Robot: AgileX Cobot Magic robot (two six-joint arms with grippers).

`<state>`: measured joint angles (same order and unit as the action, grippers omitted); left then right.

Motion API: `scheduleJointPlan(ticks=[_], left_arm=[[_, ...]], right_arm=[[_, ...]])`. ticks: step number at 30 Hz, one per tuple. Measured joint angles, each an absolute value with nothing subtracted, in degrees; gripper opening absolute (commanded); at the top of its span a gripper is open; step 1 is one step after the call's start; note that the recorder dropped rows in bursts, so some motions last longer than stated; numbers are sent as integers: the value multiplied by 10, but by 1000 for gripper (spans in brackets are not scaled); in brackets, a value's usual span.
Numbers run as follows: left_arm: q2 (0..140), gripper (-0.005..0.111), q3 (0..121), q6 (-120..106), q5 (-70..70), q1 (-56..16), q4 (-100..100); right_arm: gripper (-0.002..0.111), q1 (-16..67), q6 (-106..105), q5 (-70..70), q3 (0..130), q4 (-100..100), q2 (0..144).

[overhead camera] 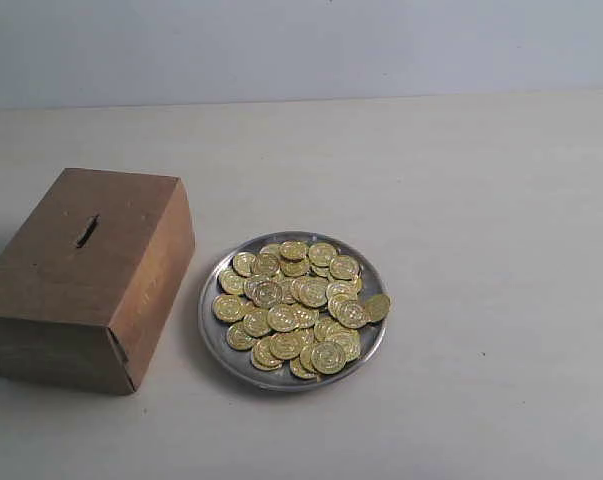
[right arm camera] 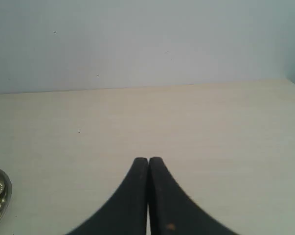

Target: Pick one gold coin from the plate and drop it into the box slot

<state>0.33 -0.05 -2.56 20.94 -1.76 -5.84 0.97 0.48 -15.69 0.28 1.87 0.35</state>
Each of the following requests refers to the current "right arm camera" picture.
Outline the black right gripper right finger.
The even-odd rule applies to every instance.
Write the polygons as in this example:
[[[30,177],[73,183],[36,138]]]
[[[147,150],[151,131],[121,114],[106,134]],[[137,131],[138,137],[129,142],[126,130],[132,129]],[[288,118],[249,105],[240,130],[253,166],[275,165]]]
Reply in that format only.
[[[236,234],[191,200],[161,157],[149,160],[149,220],[153,235]]]

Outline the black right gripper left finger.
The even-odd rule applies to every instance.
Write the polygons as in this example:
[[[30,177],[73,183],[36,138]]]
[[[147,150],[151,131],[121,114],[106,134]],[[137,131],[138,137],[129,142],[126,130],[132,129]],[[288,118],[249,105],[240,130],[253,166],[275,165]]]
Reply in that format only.
[[[70,235],[144,235],[147,222],[148,160],[135,158],[108,201]]]

